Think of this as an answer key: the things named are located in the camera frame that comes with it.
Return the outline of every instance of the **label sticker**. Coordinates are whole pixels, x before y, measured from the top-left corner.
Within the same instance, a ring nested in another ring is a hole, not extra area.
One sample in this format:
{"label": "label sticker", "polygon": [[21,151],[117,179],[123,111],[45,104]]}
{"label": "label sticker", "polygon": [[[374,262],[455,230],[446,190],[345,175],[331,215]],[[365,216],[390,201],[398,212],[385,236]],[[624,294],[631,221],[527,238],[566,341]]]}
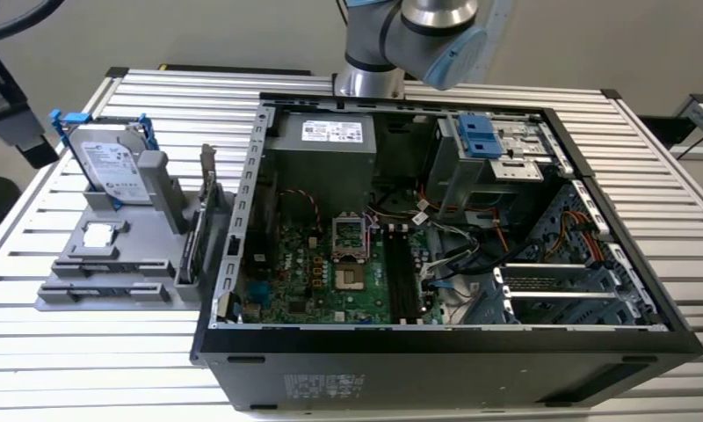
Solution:
{"label": "label sticker", "polygon": [[430,203],[426,200],[419,200],[419,202],[417,202],[417,208],[419,208],[419,211],[425,211],[429,206]]}
{"label": "label sticker", "polygon": [[418,226],[419,224],[425,222],[427,218],[430,217],[427,216],[427,214],[425,214],[425,211],[419,211],[419,213],[411,218],[411,221]]}
{"label": "label sticker", "polygon": [[362,123],[307,120],[302,123],[302,141],[362,143]]}
{"label": "label sticker", "polygon": [[103,191],[121,202],[149,200],[130,150],[106,142],[85,142],[82,150]]}
{"label": "label sticker", "polygon": [[365,376],[358,374],[283,375],[289,398],[358,398]]}

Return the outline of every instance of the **metal slat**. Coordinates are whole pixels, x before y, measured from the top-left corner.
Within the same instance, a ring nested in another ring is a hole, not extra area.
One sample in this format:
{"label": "metal slat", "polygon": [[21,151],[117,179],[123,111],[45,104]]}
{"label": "metal slat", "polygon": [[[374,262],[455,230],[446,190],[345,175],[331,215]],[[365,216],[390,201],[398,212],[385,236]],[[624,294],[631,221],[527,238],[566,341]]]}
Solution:
{"label": "metal slat", "polygon": [[646,199],[650,196],[684,196],[688,197],[688,193],[684,189],[674,188],[631,188],[631,187],[610,187],[604,189],[604,193],[608,195],[636,195]]}
{"label": "metal slat", "polygon": [[46,336],[0,338],[0,354],[189,353],[189,336]]}
{"label": "metal slat", "polygon": [[189,353],[0,354],[0,371],[191,367]]}
{"label": "metal slat", "polygon": [[421,96],[413,93],[406,94],[406,99],[411,101],[443,101],[445,103],[463,103],[481,106],[522,106],[522,107],[539,107],[551,108],[558,113],[562,112],[588,112],[588,113],[608,113],[611,110],[610,105],[594,105],[594,104],[570,104],[551,101],[526,101],[526,100],[499,100],[489,98],[458,98],[458,97],[441,97],[433,98],[429,95]]}
{"label": "metal slat", "polygon": [[648,261],[663,280],[703,280],[703,261]]}
{"label": "metal slat", "polygon": [[8,247],[13,252],[59,254],[70,240],[70,233],[16,233]]}
{"label": "metal slat", "polygon": [[0,336],[67,336],[67,335],[187,335],[195,332],[194,322],[30,322],[0,323]]}
{"label": "metal slat", "polygon": [[218,387],[205,368],[0,372],[0,391]]}
{"label": "metal slat", "polygon": [[604,187],[679,187],[679,183],[674,180],[624,180],[616,178],[602,178],[596,180],[602,188]]}
{"label": "metal slat", "polygon": [[634,204],[695,204],[695,200],[690,196],[638,196],[638,195],[610,195],[612,202],[616,204],[622,202],[632,202]]}
{"label": "metal slat", "polygon": [[26,216],[26,230],[73,231],[81,212],[42,212]]}
{"label": "metal slat", "polygon": [[703,280],[664,280],[664,288],[678,305],[703,305]]}
{"label": "metal slat", "polygon": [[624,220],[628,229],[703,230],[703,222],[636,221]]}
{"label": "metal slat", "polygon": [[620,203],[614,204],[618,212],[620,211],[666,211],[668,213],[702,213],[702,209],[698,205],[667,205],[666,208],[660,204],[630,204]]}
{"label": "metal slat", "polygon": [[607,173],[624,173],[626,176],[630,176],[632,174],[634,176],[638,176],[638,173],[647,173],[647,174],[670,174],[668,170],[659,166],[659,167],[639,167],[636,165],[630,165],[630,162],[619,162],[610,165],[592,165],[591,168],[596,172],[596,174]]}
{"label": "metal slat", "polygon": [[703,230],[686,231],[686,230],[664,230],[664,229],[630,229],[630,234],[635,238],[636,242],[640,240],[656,240],[656,239],[671,239],[671,240],[688,240],[702,239]]}
{"label": "metal slat", "polygon": [[648,258],[703,258],[703,241],[639,240],[638,246]]}
{"label": "metal slat", "polygon": [[678,221],[688,221],[688,222],[703,222],[703,213],[618,211],[618,215],[624,221],[627,220],[678,220]]}
{"label": "metal slat", "polygon": [[195,310],[79,310],[63,312],[41,312],[33,308],[0,308],[0,323],[18,322],[162,322],[198,320]]}
{"label": "metal slat", "polygon": [[57,406],[114,406],[125,404],[226,403],[219,387],[191,389],[78,389],[57,391],[0,391],[0,408]]}

